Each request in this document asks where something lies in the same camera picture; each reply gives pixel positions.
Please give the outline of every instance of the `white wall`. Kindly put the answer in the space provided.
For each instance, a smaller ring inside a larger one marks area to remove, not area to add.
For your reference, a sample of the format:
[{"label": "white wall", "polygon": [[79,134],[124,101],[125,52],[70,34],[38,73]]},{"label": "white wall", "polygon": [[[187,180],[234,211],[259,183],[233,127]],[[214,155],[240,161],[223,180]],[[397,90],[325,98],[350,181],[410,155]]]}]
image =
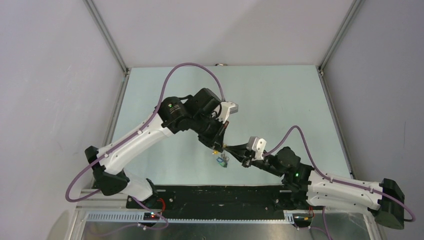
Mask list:
[{"label": "white wall", "polygon": [[353,0],[95,0],[125,63],[319,65]]},{"label": "white wall", "polygon": [[324,70],[357,176],[397,181],[417,215],[390,240],[424,233],[423,13],[422,0],[365,1]]},{"label": "white wall", "polygon": [[0,239],[63,239],[122,79],[82,0],[0,1]]}]

